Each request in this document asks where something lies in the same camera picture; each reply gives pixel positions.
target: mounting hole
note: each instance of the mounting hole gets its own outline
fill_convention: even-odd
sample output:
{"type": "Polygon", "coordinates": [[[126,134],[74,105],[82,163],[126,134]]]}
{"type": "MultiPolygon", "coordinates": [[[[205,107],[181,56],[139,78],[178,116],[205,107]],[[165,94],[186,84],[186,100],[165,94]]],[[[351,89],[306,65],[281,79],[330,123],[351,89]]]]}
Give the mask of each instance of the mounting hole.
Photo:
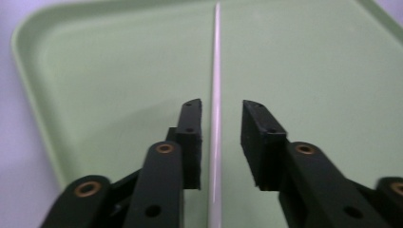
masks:
{"type": "Polygon", "coordinates": [[[90,197],[101,189],[101,184],[97,181],[88,181],[78,185],[74,189],[74,194],[79,198],[90,197]]]}
{"type": "Polygon", "coordinates": [[[391,188],[395,193],[403,197],[403,182],[393,182],[391,183],[391,188]]]}
{"type": "Polygon", "coordinates": [[[346,207],[344,207],[343,210],[347,215],[349,215],[350,217],[352,217],[354,219],[362,219],[364,217],[362,215],[362,213],[354,207],[346,206],[346,207]]]}
{"type": "Polygon", "coordinates": [[[166,154],[172,152],[172,150],[174,150],[174,146],[171,144],[161,144],[157,146],[156,150],[159,153],[166,154]]]}
{"type": "Polygon", "coordinates": [[[277,130],[275,128],[270,128],[267,130],[269,133],[277,133],[277,130]]]}
{"type": "Polygon", "coordinates": [[[299,144],[296,147],[296,151],[302,154],[311,155],[315,153],[315,149],[307,144],[299,144]]]}
{"type": "Polygon", "coordinates": [[[150,218],[155,218],[161,213],[159,205],[151,205],[145,209],[145,215],[150,218]]]}

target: white stick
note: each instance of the white stick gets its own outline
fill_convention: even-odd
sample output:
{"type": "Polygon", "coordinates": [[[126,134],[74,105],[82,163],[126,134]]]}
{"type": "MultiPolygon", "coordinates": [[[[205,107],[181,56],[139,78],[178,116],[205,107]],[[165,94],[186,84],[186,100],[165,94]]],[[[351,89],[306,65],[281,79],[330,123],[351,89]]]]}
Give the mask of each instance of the white stick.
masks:
{"type": "Polygon", "coordinates": [[[213,100],[210,140],[210,228],[221,228],[221,51],[220,2],[216,5],[214,28],[213,100]]]}

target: green plastic tray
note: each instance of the green plastic tray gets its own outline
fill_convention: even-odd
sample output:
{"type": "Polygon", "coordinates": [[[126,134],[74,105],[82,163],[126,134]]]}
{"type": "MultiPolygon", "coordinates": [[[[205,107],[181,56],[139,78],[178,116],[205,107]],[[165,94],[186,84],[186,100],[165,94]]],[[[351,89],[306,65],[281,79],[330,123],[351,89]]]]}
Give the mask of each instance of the green plastic tray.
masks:
{"type": "MultiPolygon", "coordinates": [[[[13,51],[62,186],[116,181],[203,101],[202,190],[185,227],[206,227],[214,2],[93,2],[43,9],[13,51]]],[[[291,141],[319,146],[373,187],[403,173],[403,32],[372,1],[221,3],[222,227],[286,227],[240,147],[241,101],[266,105],[291,141]]]]}

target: white surface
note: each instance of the white surface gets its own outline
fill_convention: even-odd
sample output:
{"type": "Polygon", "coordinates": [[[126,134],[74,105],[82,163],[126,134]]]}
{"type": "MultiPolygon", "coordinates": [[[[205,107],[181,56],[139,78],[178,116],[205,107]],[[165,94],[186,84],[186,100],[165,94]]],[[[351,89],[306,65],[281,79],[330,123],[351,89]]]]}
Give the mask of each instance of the white surface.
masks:
{"type": "Polygon", "coordinates": [[[220,2],[214,14],[213,101],[211,108],[208,227],[221,228],[221,33],[220,2]]]}
{"type": "MultiPolygon", "coordinates": [[[[38,227],[60,189],[48,164],[24,89],[15,69],[10,37],[27,15],[74,0],[0,1],[0,227],[38,227]]],[[[403,25],[402,0],[377,0],[403,25]]]]}

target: thin white rod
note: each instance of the thin white rod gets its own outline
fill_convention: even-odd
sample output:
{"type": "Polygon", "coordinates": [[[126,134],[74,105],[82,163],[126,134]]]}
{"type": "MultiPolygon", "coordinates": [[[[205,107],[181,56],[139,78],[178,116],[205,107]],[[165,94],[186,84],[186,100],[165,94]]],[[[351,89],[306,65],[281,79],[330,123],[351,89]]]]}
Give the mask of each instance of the thin white rod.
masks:
{"type": "Polygon", "coordinates": [[[209,228],[221,228],[221,49],[220,2],[216,4],[214,28],[213,97],[210,140],[209,228]]]}

